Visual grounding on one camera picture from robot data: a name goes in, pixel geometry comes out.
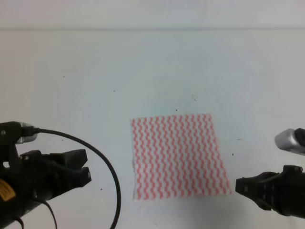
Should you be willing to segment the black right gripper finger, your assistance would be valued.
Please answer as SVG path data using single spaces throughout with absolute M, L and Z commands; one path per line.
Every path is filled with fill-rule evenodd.
M 255 177 L 239 178 L 236 180 L 235 191 L 252 200 L 261 209 L 272 210 L 275 181 L 279 175 L 274 172 L 263 172 Z

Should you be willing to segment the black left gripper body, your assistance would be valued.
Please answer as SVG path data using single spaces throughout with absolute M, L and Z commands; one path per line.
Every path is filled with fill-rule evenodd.
M 14 202 L 33 203 L 46 201 L 68 191 L 59 191 L 56 166 L 62 166 L 49 159 L 49 154 L 39 150 L 21 155 L 21 168 L 14 172 Z

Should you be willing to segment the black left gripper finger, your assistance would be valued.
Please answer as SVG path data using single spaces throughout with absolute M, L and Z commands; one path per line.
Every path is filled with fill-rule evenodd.
M 88 167 L 78 169 L 56 166 L 57 186 L 59 191 L 70 191 L 84 187 L 91 182 L 91 173 Z
M 88 160 L 85 149 L 49 154 L 49 159 L 69 169 L 81 169 Z

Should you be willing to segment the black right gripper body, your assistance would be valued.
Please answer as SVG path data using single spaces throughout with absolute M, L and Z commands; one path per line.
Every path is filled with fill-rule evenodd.
M 302 167 L 285 165 L 271 186 L 271 206 L 283 216 L 305 216 L 305 173 Z

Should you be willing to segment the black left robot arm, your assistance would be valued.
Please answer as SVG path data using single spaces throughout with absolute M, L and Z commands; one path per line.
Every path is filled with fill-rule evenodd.
M 3 229 L 42 203 L 84 187 L 91 174 L 84 149 L 58 154 L 21 154 L 20 171 L 0 166 L 0 227 Z

